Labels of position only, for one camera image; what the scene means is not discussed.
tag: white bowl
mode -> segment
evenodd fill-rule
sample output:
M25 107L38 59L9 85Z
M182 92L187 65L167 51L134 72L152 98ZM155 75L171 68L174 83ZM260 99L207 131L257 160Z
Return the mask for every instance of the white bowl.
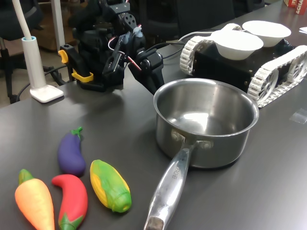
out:
M230 60L244 60L263 42L255 35L236 30L219 30L211 35L220 55Z
M290 36L291 30L284 25L265 21L250 21L242 25L243 29L257 35L264 47L277 45L283 38Z

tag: yellow clamp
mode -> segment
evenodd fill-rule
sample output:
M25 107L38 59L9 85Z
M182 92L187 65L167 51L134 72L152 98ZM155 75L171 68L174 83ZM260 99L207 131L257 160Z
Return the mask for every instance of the yellow clamp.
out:
M63 64L67 64L68 63L68 56L67 53L64 50L59 50L58 54L61 56L62 58L62 63ZM81 82L87 83L89 81L92 81L94 79L94 75L90 72L90 76L88 77L82 77L81 75L79 75L78 73L76 73L76 71L73 69L73 73L71 74L75 79L78 79Z
M67 53L64 50L59 50L58 54L61 56L63 64L68 63L68 56L67 56Z
M79 81L81 81L81 82L84 82L84 83L87 83L87 82L89 82L89 81L92 81L92 80L94 80L94 74L92 74L91 72L90 72L90 76L88 76L88 77L82 77L81 75L79 75L78 73L76 73L76 71L73 69L73 73L71 74L75 79L78 79Z

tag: white object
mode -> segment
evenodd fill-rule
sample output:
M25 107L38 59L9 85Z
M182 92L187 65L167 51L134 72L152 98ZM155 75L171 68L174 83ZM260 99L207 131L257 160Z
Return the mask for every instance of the white object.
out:
M220 55L230 60L244 60L263 46L260 38L242 31L220 30L212 37Z
M24 13L21 10L20 2L19 0L13 0L13 3L20 26L25 33L24 35L29 36L29 28L25 21ZM31 84L30 94L32 97L42 103L46 103L63 96L63 91L54 86L46 85L36 37L31 36L30 34L30 37L22 38L22 44L24 49L24 59L27 65L28 76Z
M65 45L62 11L60 0L51 0L52 17L54 24L54 31L56 34L57 48L59 51L60 46Z
M237 25L237 24L234 24L234 23L229 23L227 24L226 26L224 26L223 29L221 30L242 30L241 26ZM184 35L183 37L181 37L178 41L182 41L184 38L186 37L189 37L191 35L210 35L212 34L213 32L202 32L202 31L196 31L196 32L192 32L192 33L189 33L187 35Z
M224 28L238 29L233 26L225 26ZM192 75L195 51L203 51L213 43L213 36L191 38L184 46L180 56L181 70ZM287 79L277 85L279 69L285 65L290 65L286 74ZM248 94L257 102L258 107L262 108L298 85L306 74L307 46L298 46L289 53L265 63L252 77Z
M301 31L303 31L303 32L305 32L305 33L307 33L307 27L299 28L299 30L301 30Z
M23 31L23 34L24 34L26 40L32 40L30 30L28 28L27 22L25 21L24 13L23 13L23 10L21 8L19 0L13 0L13 5L14 5L14 8L15 8L15 11L16 11L16 14L17 14L19 24L21 26L21 29Z
M237 24L230 23L224 26L222 30L242 30L242 28ZM188 75L192 75L195 52L204 50L213 43L214 41L212 36L195 36L191 38L184 46L180 55L181 70Z
M185 39L186 37L189 37L191 35L210 35L212 34L213 32L201 32L201 31L197 31L197 32L192 32L192 33L189 33L189 34L186 34L184 35L183 37L181 37L178 41L182 41L183 39Z
M290 69L287 73L287 81L276 85L278 69L288 64ZM265 63L252 78L248 95L258 103L258 107L264 107L297 86L306 73L307 46L298 46L289 53Z
M284 25L266 21L250 21L242 25L243 29L258 36L264 47L277 45L283 38L290 36L291 30Z

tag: toy chili pepper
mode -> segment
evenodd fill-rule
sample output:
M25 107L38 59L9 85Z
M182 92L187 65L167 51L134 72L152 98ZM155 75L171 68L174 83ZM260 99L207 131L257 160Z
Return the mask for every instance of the toy chili pepper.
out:
M63 189L63 200L59 212L61 230L76 230L87 211L87 193L82 181L69 174L59 175L51 181Z
M82 127L71 130L59 145L58 161L61 170L66 174L82 176L86 163L80 151L80 131Z

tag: stainless steel saucepan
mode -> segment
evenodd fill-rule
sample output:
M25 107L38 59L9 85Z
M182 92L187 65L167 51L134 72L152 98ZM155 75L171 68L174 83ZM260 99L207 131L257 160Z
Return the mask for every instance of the stainless steel saucepan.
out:
M207 79L170 82L155 93L153 103L157 143L173 159L154 193L144 230L164 230L189 165L219 168L238 159L259 110L245 92Z

